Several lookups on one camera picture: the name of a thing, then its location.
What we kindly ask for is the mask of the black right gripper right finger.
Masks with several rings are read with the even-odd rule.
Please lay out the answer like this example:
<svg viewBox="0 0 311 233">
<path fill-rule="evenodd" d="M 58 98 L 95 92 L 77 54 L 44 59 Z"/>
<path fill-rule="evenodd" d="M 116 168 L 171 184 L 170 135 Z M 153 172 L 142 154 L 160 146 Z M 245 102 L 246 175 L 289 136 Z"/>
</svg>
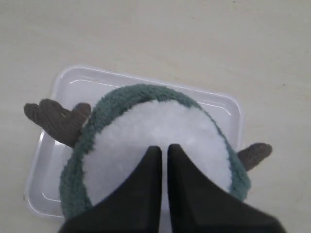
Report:
<svg viewBox="0 0 311 233">
<path fill-rule="evenodd" d="M 283 233 L 273 216 L 231 196 L 172 144 L 167 155 L 168 200 L 174 233 Z"/>
</svg>

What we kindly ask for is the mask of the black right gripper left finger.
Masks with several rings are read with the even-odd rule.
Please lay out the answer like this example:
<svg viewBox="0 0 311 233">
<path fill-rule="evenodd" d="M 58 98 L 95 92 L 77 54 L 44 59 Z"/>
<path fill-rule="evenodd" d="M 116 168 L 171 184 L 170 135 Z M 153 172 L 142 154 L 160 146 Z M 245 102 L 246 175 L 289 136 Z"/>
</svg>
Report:
<svg viewBox="0 0 311 233">
<path fill-rule="evenodd" d="M 156 233 L 162 197 L 162 151 L 150 146 L 131 175 L 106 199 L 67 220 L 62 233 Z"/>
</svg>

